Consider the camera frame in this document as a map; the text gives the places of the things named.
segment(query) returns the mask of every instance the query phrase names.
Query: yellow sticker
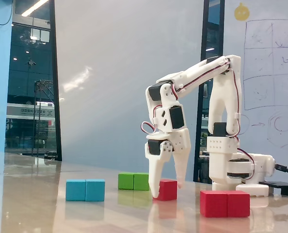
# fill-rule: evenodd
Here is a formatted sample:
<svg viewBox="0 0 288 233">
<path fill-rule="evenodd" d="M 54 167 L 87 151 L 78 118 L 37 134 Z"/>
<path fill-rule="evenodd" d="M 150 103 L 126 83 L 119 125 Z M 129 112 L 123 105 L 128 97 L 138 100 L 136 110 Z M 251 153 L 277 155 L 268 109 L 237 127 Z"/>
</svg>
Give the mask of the yellow sticker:
<svg viewBox="0 0 288 233">
<path fill-rule="evenodd" d="M 235 18 L 240 21 L 245 21 L 250 16 L 249 9 L 240 3 L 240 5 L 235 9 Z"/>
</svg>

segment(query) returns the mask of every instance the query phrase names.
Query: wooden block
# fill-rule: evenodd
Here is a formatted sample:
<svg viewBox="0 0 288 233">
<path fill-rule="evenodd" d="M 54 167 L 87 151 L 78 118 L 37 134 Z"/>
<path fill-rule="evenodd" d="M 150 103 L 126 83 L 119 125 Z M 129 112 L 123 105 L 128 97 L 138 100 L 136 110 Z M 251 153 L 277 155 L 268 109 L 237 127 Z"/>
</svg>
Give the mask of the wooden block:
<svg viewBox="0 0 288 233">
<path fill-rule="evenodd" d="M 177 199 L 177 181 L 162 179 L 160 180 L 159 196 L 156 200 L 176 200 Z"/>
<path fill-rule="evenodd" d="M 250 216 L 250 195 L 243 191 L 225 191 L 228 217 Z"/>
<path fill-rule="evenodd" d="M 86 180 L 86 201 L 104 201 L 104 196 L 104 180 Z"/>
<path fill-rule="evenodd" d="M 148 173 L 135 173 L 134 174 L 134 190 L 148 191 Z"/>
<path fill-rule="evenodd" d="M 121 172 L 118 174 L 118 189 L 133 190 L 134 173 Z"/>
<path fill-rule="evenodd" d="M 65 189 L 66 201 L 85 201 L 86 180 L 67 180 Z"/>
<path fill-rule="evenodd" d="M 223 191 L 201 191 L 200 214 L 204 217 L 227 217 L 227 194 Z"/>
</svg>

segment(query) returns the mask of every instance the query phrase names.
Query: building outside window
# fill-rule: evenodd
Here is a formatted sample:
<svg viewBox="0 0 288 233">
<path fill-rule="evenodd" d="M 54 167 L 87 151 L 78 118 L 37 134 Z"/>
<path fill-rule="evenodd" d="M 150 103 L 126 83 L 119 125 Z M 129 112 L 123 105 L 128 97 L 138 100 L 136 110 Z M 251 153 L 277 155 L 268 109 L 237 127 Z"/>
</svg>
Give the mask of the building outside window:
<svg viewBox="0 0 288 233">
<path fill-rule="evenodd" d="M 52 51 L 49 38 L 49 1 L 15 0 L 6 152 L 44 156 L 49 151 L 56 151 Z"/>
</svg>

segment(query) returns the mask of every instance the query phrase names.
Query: ceiling light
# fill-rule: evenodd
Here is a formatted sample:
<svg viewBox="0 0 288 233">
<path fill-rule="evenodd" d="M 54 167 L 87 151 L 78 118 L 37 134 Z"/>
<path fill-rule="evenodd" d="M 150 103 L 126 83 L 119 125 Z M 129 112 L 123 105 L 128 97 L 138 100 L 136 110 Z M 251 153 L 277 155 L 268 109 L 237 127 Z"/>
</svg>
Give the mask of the ceiling light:
<svg viewBox="0 0 288 233">
<path fill-rule="evenodd" d="M 30 9 L 26 10 L 22 13 L 23 17 L 26 17 L 30 15 L 33 11 L 35 11 L 37 8 L 41 7 L 44 3 L 48 2 L 49 0 L 40 0 L 38 1 L 34 6 L 32 6 Z"/>
</svg>

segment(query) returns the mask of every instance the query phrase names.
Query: glossy table surface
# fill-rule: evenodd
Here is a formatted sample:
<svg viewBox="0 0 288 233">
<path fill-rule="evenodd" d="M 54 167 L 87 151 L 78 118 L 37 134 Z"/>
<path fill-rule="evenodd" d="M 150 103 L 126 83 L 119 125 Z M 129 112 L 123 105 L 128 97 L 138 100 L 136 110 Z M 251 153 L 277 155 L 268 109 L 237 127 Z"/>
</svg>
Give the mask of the glossy table surface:
<svg viewBox="0 0 288 233">
<path fill-rule="evenodd" d="M 117 190 L 118 171 L 5 155 L 0 174 L 2 233 L 279 233 L 288 232 L 288 197 L 252 198 L 249 218 L 204 218 L 200 190 L 187 183 L 177 201 Z M 105 201 L 65 202 L 67 179 L 105 179 Z"/>
</svg>

